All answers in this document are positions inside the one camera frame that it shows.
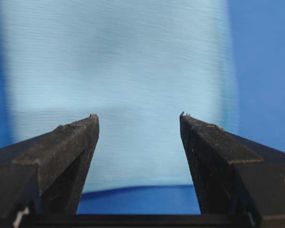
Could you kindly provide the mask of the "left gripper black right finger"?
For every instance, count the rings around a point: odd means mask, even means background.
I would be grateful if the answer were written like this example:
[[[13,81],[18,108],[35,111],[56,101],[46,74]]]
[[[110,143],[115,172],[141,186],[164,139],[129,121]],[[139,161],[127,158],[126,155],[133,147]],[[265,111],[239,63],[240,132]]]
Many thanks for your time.
[[[285,228],[285,153],[180,115],[198,226]]]

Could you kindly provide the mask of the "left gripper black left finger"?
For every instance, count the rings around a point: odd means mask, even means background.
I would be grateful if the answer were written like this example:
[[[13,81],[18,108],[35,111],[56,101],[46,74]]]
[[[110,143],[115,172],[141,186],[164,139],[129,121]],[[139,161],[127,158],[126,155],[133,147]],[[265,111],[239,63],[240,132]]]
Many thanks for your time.
[[[60,125],[0,149],[0,228],[24,213],[75,214],[99,138],[99,119]]]

